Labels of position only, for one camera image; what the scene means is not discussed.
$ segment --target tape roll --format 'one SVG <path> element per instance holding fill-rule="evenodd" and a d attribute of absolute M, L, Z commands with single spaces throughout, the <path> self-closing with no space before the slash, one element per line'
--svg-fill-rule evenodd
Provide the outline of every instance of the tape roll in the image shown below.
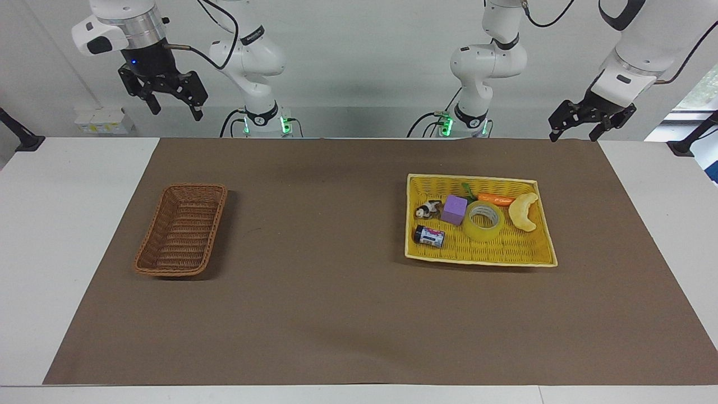
<path fill-rule="evenodd" d="M 481 227 L 474 223 L 474 216 L 485 216 L 491 222 L 491 227 Z M 503 229 L 505 219 L 503 212 L 493 203 L 476 201 L 466 208 L 464 221 L 461 227 L 469 238 L 476 242 L 488 242 L 495 239 Z"/>

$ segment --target yellow wicker basket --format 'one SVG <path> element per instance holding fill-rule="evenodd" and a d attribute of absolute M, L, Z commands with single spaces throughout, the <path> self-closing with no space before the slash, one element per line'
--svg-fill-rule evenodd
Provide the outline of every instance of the yellow wicker basket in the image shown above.
<path fill-rule="evenodd" d="M 439 219 L 418 219 L 414 212 L 429 200 L 445 201 L 448 195 L 466 196 L 462 183 L 468 183 L 476 193 L 494 193 L 516 197 L 534 192 L 538 201 L 528 210 L 528 218 L 536 230 L 527 233 L 511 223 L 508 208 L 500 208 L 506 217 L 505 226 L 498 237 L 490 242 L 475 242 L 467 237 L 460 226 Z M 436 248 L 417 244 L 413 240 L 417 225 L 446 233 L 444 246 Z M 406 244 L 408 258 L 432 262 L 451 262 L 466 265 L 498 265 L 505 267 L 555 267 L 558 265 L 549 228 L 546 225 L 544 206 L 536 181 L 510 178 L 468 177 L 457 175 L 409 174 L 406 180 Z"/>

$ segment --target purple block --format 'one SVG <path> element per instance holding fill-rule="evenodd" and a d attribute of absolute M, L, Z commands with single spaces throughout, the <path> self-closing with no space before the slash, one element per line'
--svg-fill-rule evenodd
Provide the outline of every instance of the purple block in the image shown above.
<path fill-rule="evenodd" d="M 442 220 L 459 226 L 461 221 L 464 220 L 464 214 L 466 213 L 466 206 L 469 204 L 464 198 L 458 196 L 449 195 L 447 201 L 444 203 L 444 210 L 442 212 Z"/>

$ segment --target brown table mat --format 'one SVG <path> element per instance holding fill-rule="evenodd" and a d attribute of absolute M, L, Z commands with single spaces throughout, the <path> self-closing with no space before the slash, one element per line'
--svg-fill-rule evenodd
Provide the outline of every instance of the brown table mat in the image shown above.
<path fill-rule="evenodd" d="M 537 180 L 559 266 L 406 259 L 407 173 Z M 230 190 L 209 267 L 137 275 L 181 182 Z M 160 140 L 45 384 L 339 383 L 715 385 L 718 353 L 597 144 Z"/>

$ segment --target white table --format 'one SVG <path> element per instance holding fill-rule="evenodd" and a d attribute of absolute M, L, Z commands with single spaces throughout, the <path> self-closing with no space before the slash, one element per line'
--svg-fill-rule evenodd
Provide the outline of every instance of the white table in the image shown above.
<path fill-rule="evenodd" d="M 718 403 L 718 386 L 40 386 L 157 142 L 49 138 L 0 173 L 0 403 Z M 664 144 L 601 145 L 716 344 L 718 188 Z"/>

